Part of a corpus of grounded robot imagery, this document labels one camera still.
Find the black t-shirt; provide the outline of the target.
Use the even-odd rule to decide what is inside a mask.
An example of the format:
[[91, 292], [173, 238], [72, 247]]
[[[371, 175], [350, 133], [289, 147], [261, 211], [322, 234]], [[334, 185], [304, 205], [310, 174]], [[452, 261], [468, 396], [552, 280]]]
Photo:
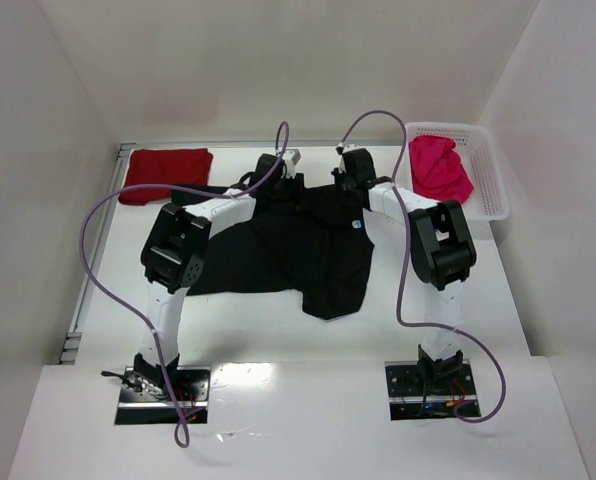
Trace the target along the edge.
[[296, 290], [304, 313], [325, 321], [358, 312], [374, 245], [363, 209], [334, 186], [307, 188], [298, 203], [258, 203], [254, 217], [209, 242], [191, 296]]

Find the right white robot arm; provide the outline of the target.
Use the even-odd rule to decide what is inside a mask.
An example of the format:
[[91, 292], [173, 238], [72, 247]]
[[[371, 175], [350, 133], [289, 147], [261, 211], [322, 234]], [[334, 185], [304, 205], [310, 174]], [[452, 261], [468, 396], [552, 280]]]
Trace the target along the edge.
[[336, 152], [340, 164], [332, 175], [342, 199], [405, 227], [408, 262], [403, 270], [412, 269], [426, 285], [425, 320], [419, 325], [434, 330], [418, 346], [417, 382], [423, 393], [437, 393], [457, 377], [463, 364], [454, 336], [463, 284], [476, 263], [476, 251], [462, 207], [455, 200], [432, 200], [379, 177], [365, 148], [340, 144]]

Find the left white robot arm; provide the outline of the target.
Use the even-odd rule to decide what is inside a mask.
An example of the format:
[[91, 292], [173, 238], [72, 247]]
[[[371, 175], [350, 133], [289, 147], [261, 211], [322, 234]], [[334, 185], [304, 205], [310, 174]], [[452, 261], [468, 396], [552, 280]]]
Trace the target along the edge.
[[261, 155], [250, 176], [261, 185], [249, 194], [247, 185], [240, 182], [195, 205], [168, 203], [161, 208], [141, 253], [148, 282], [149, 326], [133, 362], [140, 379], [161, 391], [174, 381], [184, 299], [201, 277], [210, 239], [250, 221], [266, 194], [274, 196], [296, 179], [300, 158], [299, 150], [290, 149], [274, 167], [276, 156]]

